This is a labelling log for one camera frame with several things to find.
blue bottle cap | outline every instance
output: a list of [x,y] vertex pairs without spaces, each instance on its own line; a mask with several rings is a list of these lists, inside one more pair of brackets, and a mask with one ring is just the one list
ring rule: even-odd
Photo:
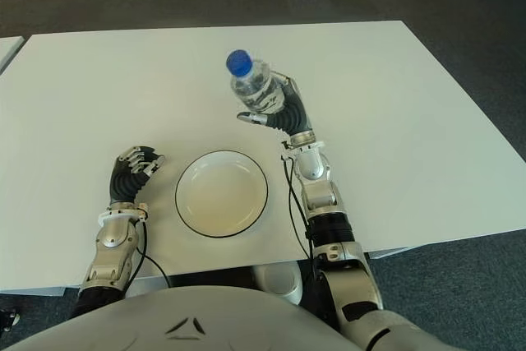
[[236,49],[227,58],[227,68],[236,77],[245,76],[252,69],[252,60],[247,51]]

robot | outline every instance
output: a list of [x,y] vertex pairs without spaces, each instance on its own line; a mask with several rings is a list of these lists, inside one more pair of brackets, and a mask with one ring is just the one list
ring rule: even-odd
[[[146,230],[148,216],[147,206],[135,203],[136,194],[164,161],[154,149],[137,146],[115,161],[109,208],[99,217],[96,255],[73,318],[15,344],[11,351],[458,350],[383,308],[298,88],[292,78],[274,74],[284,88],[283,108],[274,114],[240,113],[238,119],[280,129],[289,136],[284,145],[302,189],[313,279],[330,295],[339,330],[301,307],[252,289],[181,287],[124,299],[138,271],[131,273],[139,240],[136,226]],[[292,191],[290,177],[288,184]]]

white table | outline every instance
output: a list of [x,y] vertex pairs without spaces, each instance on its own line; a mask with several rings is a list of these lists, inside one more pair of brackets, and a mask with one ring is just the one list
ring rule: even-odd
[[22,43],[24,38],[20,36],[0,37],[0,74]]
[[[401,22],[36,35],[0,77],[0,289],[82,281],[113,160],[136,144],[168,157],[138,201],[169,274],[303,258],[284,135],[235,118],[235,48],[295,77],[366,251],[526,227],[526,164]],[[220,149],[255,159],[270,196],[246,232],[212,239],[182,223],[174,192]]]

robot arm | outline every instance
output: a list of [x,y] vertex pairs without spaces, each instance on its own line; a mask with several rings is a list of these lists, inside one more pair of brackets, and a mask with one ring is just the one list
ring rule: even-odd
[[326,281],[335,305],[339,328],[366,351],[455,350],[417,328],[394,312],[383,309],[381,295],[359,242],[354,240],[338,188],[331,181],[330,165],[320,152],[293,79],[275,73],[284,87],[284,107],[276,114],[240,113],[245,122],[281,129],[296,164],[302,186],[302,205],[307,217],[307,237],[313,258]]
[[145,223],[145,204],[136,194],[164,162],[153,148],[135,146],[115,160],[109,184],[109,208],[99,216],[96,253],[79,292],[72,316],[79,316],[124,297],[139,236],[135,225]]

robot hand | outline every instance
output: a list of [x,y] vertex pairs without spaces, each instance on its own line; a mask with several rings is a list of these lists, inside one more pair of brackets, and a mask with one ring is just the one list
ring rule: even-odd
[[117,157],[109,182],[110,205],[134,203],[137,193],[164,162],[164,156],[154,151],[150,147],[135,146]]
[[243,112],[238,114],[238,119],[281,129],[291,137],[300,133],[311,132],[311,124],[303,106],[302,98],[298,93],[296,82],[278,72],[272,72],[272,74],[283,88],[285,101],[281,110],[272,114]]

